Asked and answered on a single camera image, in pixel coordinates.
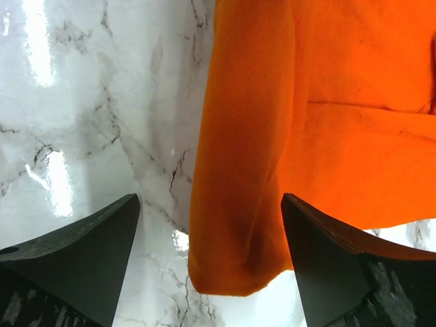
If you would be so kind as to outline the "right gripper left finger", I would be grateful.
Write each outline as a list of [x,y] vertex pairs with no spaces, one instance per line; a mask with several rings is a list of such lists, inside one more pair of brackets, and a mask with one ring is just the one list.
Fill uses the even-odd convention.
[[45,235],[1,250],[2,326],[111,326],[140,201],[128,194]]

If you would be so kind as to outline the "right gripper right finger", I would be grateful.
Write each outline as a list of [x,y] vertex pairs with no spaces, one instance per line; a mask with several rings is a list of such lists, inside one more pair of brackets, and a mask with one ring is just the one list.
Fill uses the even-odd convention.
[[293,194],[281,212],[308,326],[435,325],[435,253],[368,234]]

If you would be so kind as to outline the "orange t shirt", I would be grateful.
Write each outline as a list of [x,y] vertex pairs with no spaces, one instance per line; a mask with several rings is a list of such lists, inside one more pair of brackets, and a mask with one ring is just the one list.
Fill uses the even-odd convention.
[[292,193],[362,230],[435,216],[434,1],[217,1],[189,217],[197,292],[292,267]]

